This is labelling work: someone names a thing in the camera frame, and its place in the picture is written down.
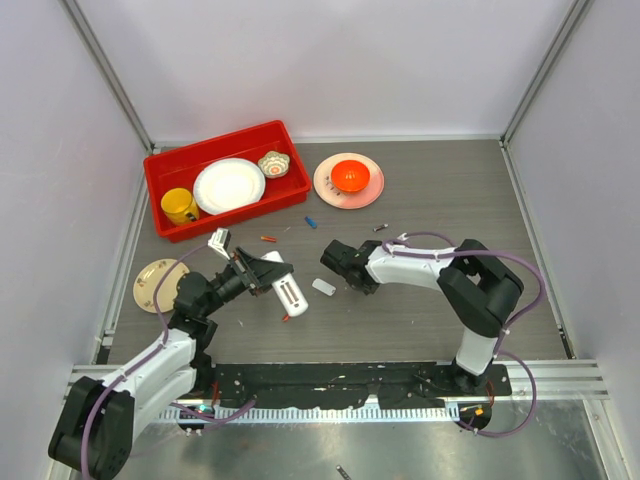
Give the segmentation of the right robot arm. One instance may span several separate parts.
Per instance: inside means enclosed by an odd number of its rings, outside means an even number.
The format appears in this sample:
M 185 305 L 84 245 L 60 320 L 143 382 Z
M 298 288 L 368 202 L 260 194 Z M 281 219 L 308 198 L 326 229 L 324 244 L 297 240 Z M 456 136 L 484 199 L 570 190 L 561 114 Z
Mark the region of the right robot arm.
M 334 240 L 320 263 L 366 295 L 385 284 L 441 292 L 464 326 L 450 382 L 465 395 L 486 385 L 500 333 L 524 284 L 482 243 L 466 240 L 458 247 L 433 250 L 413 248 L 406 240 L 367 240 L 358 248 Z

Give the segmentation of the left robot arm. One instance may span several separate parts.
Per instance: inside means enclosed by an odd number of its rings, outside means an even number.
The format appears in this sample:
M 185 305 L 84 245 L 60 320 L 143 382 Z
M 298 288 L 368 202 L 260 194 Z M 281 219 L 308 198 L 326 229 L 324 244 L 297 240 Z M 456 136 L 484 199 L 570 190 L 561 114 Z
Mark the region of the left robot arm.
M 236 248 L 212 279 L 183 275 L 173 314 L 161 335 L 110 374 L 79 378 L 70 388 L 48 455 L 86 479 L 112 479 L 123 468 L 139 434 L 174 400 L 205 397 L 215 382 L 206 350 L 217 325 L 210 315 L 244 292 L 267 293 L 293 273 L 291 264 L 258 258 Z

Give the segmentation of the white battery cover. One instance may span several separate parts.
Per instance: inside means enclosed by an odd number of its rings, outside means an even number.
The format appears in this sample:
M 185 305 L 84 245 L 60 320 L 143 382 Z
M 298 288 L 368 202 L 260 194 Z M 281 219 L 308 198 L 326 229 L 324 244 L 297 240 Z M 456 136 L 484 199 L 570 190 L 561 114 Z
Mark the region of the white battery cover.
M 327 296 L 333 296 L 336 292 L 335 286 L 320 278 L 313 280 L 312 287 Z

